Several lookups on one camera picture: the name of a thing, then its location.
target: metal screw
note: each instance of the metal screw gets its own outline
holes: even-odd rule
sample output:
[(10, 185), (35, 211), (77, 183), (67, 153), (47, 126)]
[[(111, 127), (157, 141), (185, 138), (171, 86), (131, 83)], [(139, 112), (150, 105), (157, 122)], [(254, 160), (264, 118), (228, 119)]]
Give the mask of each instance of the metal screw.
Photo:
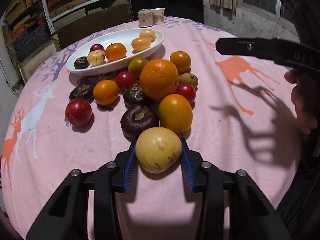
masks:
[(240, 177), (244, 177), (245, 175), (247, 175), (247, 173), (244, 170), (239, 170), (237, 171), (237, 173)]
[(210, 168), (211, 167), (211, 163), (209, 162), (203, 162), (201, 163), (201, 166), (204, 167), (205, 169)]
[(106, 164), (106, 166), (109, 168), (109, 169), (113, 169), (117, 166), (117, 164), (115, 162), (108, 162)]
[(78, 169), (74, 169), (70, 172), (70, 175), (73, 177), (76, 177), (80, 174), (80, 171)]

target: dark brown water chestnut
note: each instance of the dark brown water chestnut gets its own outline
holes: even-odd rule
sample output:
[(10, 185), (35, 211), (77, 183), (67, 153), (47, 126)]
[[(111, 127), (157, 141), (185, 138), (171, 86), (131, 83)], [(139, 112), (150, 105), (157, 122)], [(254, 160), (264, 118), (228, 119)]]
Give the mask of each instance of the dark brown water chestnut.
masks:
[(150, 106), (153, 102), (151, 98), (148, 98), (144, 94), (139, 82), (136, 82), (135, 84), (131, 85), (124, 92), (123, 99), (124, 99), (124, 102), (128, 105), (143, 104), (146, 106)]
[(89, 84), (81, 84), (72, 90), (69, 100), (83, 98), (88, 102), (93, 101), (93, 86)]
[(147, 106), (135, 104), (122, 116), (121, 128), (129, 138), (138, 138), (146, 129), (159, 126), (159, 119), (155, 111)]
[(75, 69), (83, 69), (89, 67), (89, 62), (87, 57), (77, 58), (75, 61)]

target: red cherry tomato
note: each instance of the red cherry tomato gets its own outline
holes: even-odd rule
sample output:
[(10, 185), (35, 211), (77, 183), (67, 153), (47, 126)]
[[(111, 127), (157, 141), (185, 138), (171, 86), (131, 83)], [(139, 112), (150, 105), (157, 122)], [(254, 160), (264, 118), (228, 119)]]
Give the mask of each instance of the red cherry tomato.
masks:
[(188, 102), (191, 104), (193, 101), (195, 101), (196, 98), (196, 91), (188, 83), (180, 83), (177, 89), (176, 94), (182, 95), (183, 97), (188, 100)]
[(90, 52), (91, 51), (95, 51), (97, 49), (102, 49), (104, 51), (104, 47), (101, 44), (94, 44), (94, 45), (91, 46)]
[(128, 71), (120, 72), (116, 77), (116, 83), (118, 88), (122, 91), (125, 91), (128, 87), (133, 85), (136, 82), (136, 79), (133, 74)]

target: picture frame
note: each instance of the picture frame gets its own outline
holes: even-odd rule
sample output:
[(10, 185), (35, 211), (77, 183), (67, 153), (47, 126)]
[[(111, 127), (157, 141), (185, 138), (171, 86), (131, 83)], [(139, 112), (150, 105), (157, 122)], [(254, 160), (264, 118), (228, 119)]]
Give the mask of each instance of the picture frame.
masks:
[(26, 84), (29, 78), (37, 70), (37, 68), (49, 57), (53, 56), (59, 52), (60, 44), (59, 40), (55, 38), (50, 38), (45, 44), (41, 45), (36, 51), (34, 51), (30, 56), (28, 56), (22, 63), (20, 67), (20, 73), (23, 83)]

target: large orange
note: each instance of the large orange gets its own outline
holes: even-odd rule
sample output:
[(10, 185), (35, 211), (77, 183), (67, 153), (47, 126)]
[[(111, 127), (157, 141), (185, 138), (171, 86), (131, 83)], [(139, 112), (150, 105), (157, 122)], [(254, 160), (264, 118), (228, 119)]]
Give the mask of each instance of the large orange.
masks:
[(141, 71), (140, 85), (147, 97), (160, 100), (177, 91), (179, 75), (176, 66), (165, 59), (149, 61)]
[(119, 95), (119, 88), (112, 80), (100, 81), (93, 89), (93, 97), (102, 106), (111, 105)]
[(191, 126), (192, 108), (183, 96), (171, 94), (160, 102), (159, 117), (166, 128), (182, 133)]

